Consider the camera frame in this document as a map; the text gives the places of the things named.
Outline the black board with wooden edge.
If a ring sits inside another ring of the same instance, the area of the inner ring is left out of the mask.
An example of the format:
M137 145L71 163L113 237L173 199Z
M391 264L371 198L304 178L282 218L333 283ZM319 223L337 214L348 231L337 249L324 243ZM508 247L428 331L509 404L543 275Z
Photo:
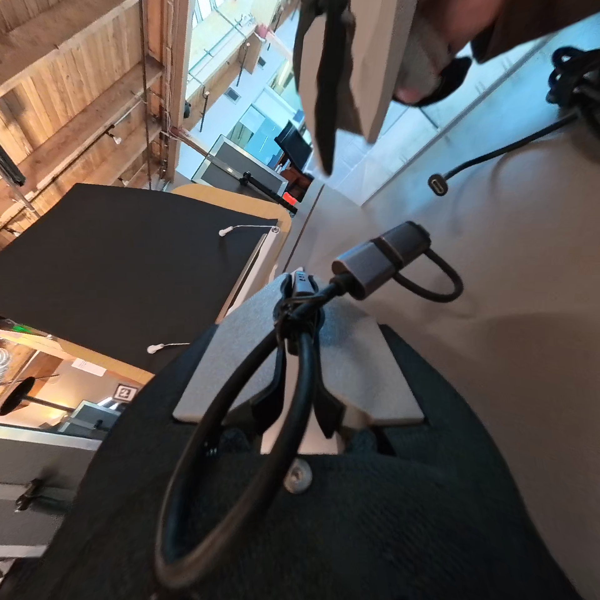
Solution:
M265 229L292 216L201 184L170 192L75 184L1 250L1 317L147 382L215 323Z

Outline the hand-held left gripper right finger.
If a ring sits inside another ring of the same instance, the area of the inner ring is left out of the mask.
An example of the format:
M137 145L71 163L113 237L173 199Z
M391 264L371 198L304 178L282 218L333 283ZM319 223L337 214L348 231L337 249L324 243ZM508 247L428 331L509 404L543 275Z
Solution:
M319 312L316 421L326 438L343 429L414 425L424 421L377 321L346 297Z

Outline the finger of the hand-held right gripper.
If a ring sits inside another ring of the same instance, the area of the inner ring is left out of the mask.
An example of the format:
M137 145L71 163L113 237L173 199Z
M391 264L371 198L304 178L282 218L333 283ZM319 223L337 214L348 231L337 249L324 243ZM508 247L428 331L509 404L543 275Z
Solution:
M349 1L337 125L369 144L379 137L400 71L416 1Z
M350 91L355 28L349 1L301 1L293 71L314 156L326 176L334 169L337 131L356 133Z

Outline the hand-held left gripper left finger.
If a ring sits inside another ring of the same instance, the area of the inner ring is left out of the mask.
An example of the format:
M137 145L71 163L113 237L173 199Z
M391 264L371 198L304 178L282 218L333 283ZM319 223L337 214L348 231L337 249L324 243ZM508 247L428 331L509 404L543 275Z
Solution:
M231 375L274 329L274 309L289 275L282 274L249 297L219 324L185 388L173 418L197 424Z

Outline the person's right hand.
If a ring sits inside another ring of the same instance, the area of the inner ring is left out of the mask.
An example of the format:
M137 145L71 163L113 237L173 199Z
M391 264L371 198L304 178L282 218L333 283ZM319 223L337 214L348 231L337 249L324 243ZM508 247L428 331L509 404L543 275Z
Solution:
M394 95L407 103L429 96L439 84L441 71L491 24L501 3L417 1Z

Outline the black clamp rod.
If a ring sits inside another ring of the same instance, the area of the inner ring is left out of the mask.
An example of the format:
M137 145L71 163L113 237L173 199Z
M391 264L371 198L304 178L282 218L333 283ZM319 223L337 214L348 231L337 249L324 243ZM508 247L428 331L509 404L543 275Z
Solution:
M254 176L251 175L250 172L245 172L241 176L237 178L240 185L251 187L255 191L258 191L262 196L265 196L270 201L282 206L286 209L290 214L296 215L298 212L295 204L290 203L288 200L284 199L278 192L271 190L266 185L262 184L258 181Z

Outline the grey desk partition panel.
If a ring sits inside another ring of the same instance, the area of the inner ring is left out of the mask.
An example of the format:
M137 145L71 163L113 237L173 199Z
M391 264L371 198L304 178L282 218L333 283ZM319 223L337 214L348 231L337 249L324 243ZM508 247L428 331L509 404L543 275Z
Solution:
M217 159L222 168L218 164L214 164L209 157L205 157L192 176L192 182L252 198L266 199L266 196L260 191L241 185L228 170L225 170L225 168L229 168L236 171L240 176L244 175L245 172L250 172L252 177L260 184L281 197L286 191L288 186L286 179L254 158L246 150L241 149L223 134L217 138L209 154Z

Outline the grey tethered usb adapter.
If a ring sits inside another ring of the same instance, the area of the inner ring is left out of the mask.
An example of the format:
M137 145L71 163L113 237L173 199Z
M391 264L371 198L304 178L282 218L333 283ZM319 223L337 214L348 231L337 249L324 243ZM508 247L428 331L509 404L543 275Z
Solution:
M404 289L414 295L439 304L447 304L458 299L464 291L460 275L442 257L431 250L431 236L419 224L406 221L372 240L376 248L394 266L393 279ZM435 264L452 282L454 289L451 293L433 292L410 281L400 272L416 259L425 256Z

